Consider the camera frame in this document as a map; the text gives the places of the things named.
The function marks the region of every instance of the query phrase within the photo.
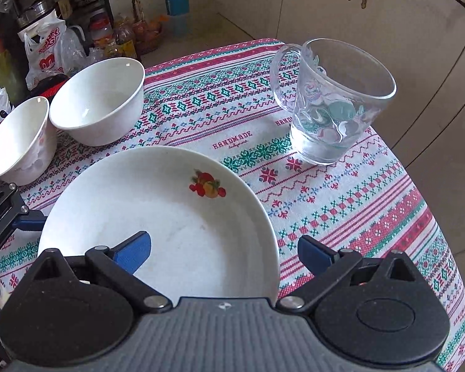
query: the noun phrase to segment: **fruit decal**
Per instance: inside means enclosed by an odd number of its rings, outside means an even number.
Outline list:
[[[211,174],[195,170],[196,176],[193,176],[191,180],[194,184],[189,185],[191,191],[196,191],[200,196],[207,196],[209,198],[216,198],[217,196],[225,197],[226,190],[221,186],[221,181],[214,179]]]

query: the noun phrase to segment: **blue gripper pad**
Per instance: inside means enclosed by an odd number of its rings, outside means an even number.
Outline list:
[[[333,264],[333,250],[327,248],[323,251],[317,247],[315,241],[312,239],[305,239],[301,237],[298,241],[298,257],[299,260],[305,265],[306,268],[313,275],[322,274],[329,266]]]
[[[113,260],[130,274],[134,274],[152,251],[152,240],[146,231],[140,231],[112,249]]]

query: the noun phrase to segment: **mug handle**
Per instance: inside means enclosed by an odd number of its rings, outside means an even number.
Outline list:
[[[295,109],[296,98],[286,98],[281,91],[279,67],[281,66],[283,57],[290,52],[295,53],[301,59],[301,46],[299,44],[285,44],[277,51],[270,65],[270,86],[274,93],[274,99],[280,107],[288,112],[292,112]]]

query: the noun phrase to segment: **table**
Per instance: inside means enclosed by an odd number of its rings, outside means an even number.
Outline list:
[[[303,234],[367,257],[406,251],[451,319],[438,363],[455,371],[465,359],[465,290],[437,222],[372,128],[336,164],[301,160],[289,139],[290,115],[270,89],[269,66],[280,46],[261,39],[147,69],[143,114],[134,129],[96,148],[60,132],[50,167],[20,190],[26,204],[47,214],[81,172],[122,150],[164,144],[201,152],[241,176],[264,205],[278,238],[280,296],[312,278],[296,255]],[[297,59],[288,55],[283,64],[281,86],[293,93]],[[0,251],[0,283],[9,292],[36,258],[38,241],[38,232],[17,231]]]

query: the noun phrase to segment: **screw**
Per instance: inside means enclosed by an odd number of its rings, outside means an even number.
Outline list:
[[[305,301],[300,297],[284,297],[279,301],[279,304],[286,309],[300,309]]]
[[[232,305],[229,302],[222,302],[219,304],[219,309],[228,310]]]
[[[169,303],[169,301],[166,297],[163,297],[162,295],[151,295],[150,297],[146,297],[143,300],[143,303],[147,305],[149,308],[160,309],[165,307]]]

